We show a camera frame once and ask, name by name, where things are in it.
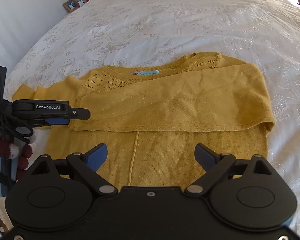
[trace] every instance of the screw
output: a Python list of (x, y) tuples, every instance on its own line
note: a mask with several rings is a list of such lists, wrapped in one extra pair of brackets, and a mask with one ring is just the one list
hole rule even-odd
[(199, 185), (190, 185), (189, 187), (187, 187), (187, 190), (190, 193), (199, 194), (203, 191), (203, 188)]
[(13, 240), (24, 240), (22, 236), (14, 236)]
[(115, 191), (115, 188), (114, 186), (111, 185), (103, 185), (99, 188), (99, 191), (104, 194), (110, 194)]

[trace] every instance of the black device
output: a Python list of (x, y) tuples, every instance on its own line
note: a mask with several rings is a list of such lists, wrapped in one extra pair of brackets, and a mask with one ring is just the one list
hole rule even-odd
[[(73, 108), (68, 101), (16, 100), (13, 103), (3, 98), (7, 68), (0, 66), (0, 137), (22, 144), (30, 143), (34, 127), (68, 125), (71, 119), (89, 119), (90, 111)], [(6, 196), (16, 181), (18, 158), (0, 158), (0, 197)]]
[(41, 155), (6, 198), (14, 228), (3, 240), (300, 240), (287, 227), (296, 197), (264, 157), (239, 160), (203, 144), (194, 157), (206, 174), (184, 191), (118, 192), (96, 173), (105, 144), (62, 160)]

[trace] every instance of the sweater sleeve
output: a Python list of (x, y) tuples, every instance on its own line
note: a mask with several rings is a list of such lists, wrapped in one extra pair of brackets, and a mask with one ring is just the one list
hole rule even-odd
[(76, 95), (79, 88), (85, 82), (86, 76), (76, 79), (73, 76), (67, 76), (62, 82), (56, 83), (48, 88), (38, 87), (36, 91), (25, 84), (22, 84), (12, 100), (18, 99), (39, 99), (39, 100), (62, 100), (69, 101), (70, 105), (75, 104)]

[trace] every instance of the floral pattern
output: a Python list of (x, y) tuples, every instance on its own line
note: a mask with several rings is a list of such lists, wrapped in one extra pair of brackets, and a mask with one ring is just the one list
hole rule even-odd
[(24, 56), (5, 96), (22, 83), (48, 87), (104, 65), (162, 65), (199, 51), (262, 71), (277, 120), (269, 161), (298, 198), (291, 228), (300, 235), (300, 9), (286, 0), (91, 0)]

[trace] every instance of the wooden picture frame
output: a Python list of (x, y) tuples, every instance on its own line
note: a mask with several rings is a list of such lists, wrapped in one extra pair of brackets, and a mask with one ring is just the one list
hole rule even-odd
[(76, 0), (69, 0), (62, 4), (69, 12), (73, 12), (79, 8), (79, 4)]

